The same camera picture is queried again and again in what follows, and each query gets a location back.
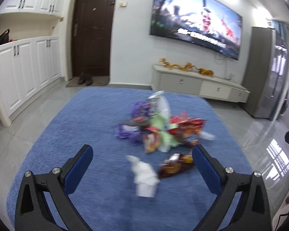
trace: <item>blue gripper pad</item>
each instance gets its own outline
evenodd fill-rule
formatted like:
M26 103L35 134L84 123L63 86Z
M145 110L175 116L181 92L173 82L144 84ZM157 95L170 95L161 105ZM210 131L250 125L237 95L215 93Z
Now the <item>blue gripper pad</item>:
M208 160L206 155L200 150L198 146L193 147L192 156L201 176L212 194L217 196L222 193L222 181L215 168Z
M90 145L84 145L74 158L69 159L63 165L61 183L66 195L75 192L92 159L93 148Z

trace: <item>tv screen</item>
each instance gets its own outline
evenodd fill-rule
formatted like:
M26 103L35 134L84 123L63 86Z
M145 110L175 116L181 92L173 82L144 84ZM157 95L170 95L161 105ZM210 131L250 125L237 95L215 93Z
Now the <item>tv screen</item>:
M151 35L188 41L239 58L242 17L216 0L154 0Z

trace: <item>blue rug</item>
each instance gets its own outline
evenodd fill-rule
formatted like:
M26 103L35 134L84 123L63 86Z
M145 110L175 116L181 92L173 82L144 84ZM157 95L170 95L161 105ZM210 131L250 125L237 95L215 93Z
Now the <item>blue rug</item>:
M155 170L173 153L186 153L185 147L169 153L146 154L143 145L133 146L128 140L115 137L115 125L130 116L132 103L144 100L149 90L86 88L77 93L57 114L31 148L16 174L7 199L8 215L14 223L18 189L27 170L34 174L48 173L73 157L83 144L93 147L94 157L70 199L94 231L105 230L193 230L215 199L197 167L162 179L155 198L136 196L131 164L126 155L139 157ZM252 169L211 106L191 95L165 93L171 113L207 119L204 130L216 135L215 141L200 140L208 153L224 167L251 174ZM61 227L65 227L51 197L50 209ZM221 227L225 227L235 210L236 195Z

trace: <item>black cable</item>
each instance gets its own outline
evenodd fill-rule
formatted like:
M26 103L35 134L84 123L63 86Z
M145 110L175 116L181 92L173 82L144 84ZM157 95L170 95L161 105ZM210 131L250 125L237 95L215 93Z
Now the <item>black cable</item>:
M281 217L282 217L282 216L287 216L287 215L289 215L289 213L288 213L288 214L281 214L281 215L278 217L278 222L277 222L277 225L276 225L276 228L275 228L274 231L276 231L276 229L277 229L277 227L278 227L278 224L279 224L279 221L281 220Z

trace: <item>light switch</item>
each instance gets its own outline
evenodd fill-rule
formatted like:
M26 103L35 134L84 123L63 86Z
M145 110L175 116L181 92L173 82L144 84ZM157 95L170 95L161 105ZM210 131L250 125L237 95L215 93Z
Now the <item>light switch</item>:
M120 7L126 7L127 6L127 2L120 2Z

